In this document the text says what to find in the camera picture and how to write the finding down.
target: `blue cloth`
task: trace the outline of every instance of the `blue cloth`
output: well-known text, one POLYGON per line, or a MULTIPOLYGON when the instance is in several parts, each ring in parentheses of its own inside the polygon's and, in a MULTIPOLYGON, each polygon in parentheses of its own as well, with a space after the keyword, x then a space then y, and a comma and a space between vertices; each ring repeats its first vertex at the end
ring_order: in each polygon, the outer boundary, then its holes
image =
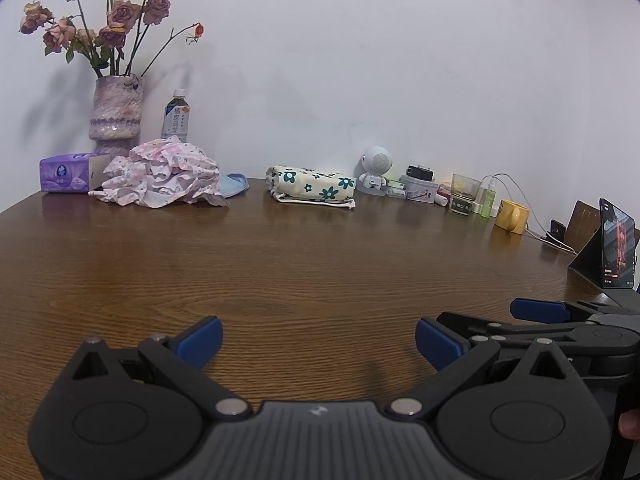
POLYGON ((220 194, 229 198, 249 189, 249 182, 242 173, 229 173, 220 177, 220 194))

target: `mug handle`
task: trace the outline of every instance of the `mug handle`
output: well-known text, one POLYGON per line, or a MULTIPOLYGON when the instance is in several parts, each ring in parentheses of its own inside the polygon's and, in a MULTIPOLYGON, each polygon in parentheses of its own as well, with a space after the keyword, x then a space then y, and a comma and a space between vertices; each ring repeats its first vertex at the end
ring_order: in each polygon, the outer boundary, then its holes
POLYGON ((507 231, 513 231, 518 225, 518 220, 520 219, 520 208, 514 207, 511 212, 511 219, 509 220, 509 225, 507 225, 507 231))

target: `pink floral fabric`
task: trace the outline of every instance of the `pink floral fabric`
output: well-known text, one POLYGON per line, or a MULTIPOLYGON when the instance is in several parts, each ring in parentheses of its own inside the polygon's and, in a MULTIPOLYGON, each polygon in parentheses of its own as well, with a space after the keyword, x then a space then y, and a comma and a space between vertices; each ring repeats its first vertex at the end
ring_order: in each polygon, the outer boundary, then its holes
POLYGON ((110 178, 102 183, 102 191, 89 192, 103 202, 158 208, 176 200, 191 204, 204 199, 211 205, 228 205, 220 194, 216 162, 176 136, 145 142, 129 156, 116 156, 104 173, 110 178))

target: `bottle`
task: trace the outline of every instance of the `bottle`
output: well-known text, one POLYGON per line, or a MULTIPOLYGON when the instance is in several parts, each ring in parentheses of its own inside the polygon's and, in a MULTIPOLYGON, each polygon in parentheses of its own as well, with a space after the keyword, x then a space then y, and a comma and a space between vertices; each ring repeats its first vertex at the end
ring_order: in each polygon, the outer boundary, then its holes
POLYGON ((495 200, 495 183, 496 179, 492 177, 491 182, 489 182, 489 187, 482 197, 482 209, 480 210, 480 216, 483 216, 484 218, 489 218, 489 216, 491 216, 491 209, 494 206, 495 200))
POLYGON ((162 124, 162 138, 178 136, 180 142, 187 142, 187 127, 189 126, 189 105, 184 100, 187 91, 184 88, 174 90, 174 98, 164 110, 162 124))

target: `hand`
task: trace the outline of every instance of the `hand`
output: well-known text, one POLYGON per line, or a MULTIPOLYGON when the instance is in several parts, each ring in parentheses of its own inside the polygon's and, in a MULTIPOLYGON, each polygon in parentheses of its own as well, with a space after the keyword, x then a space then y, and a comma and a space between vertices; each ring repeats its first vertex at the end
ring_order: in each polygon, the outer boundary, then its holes
POLYGON ((618 420, 620 435, 629 440, 640 440, 640 408, 629 410, 618 420))

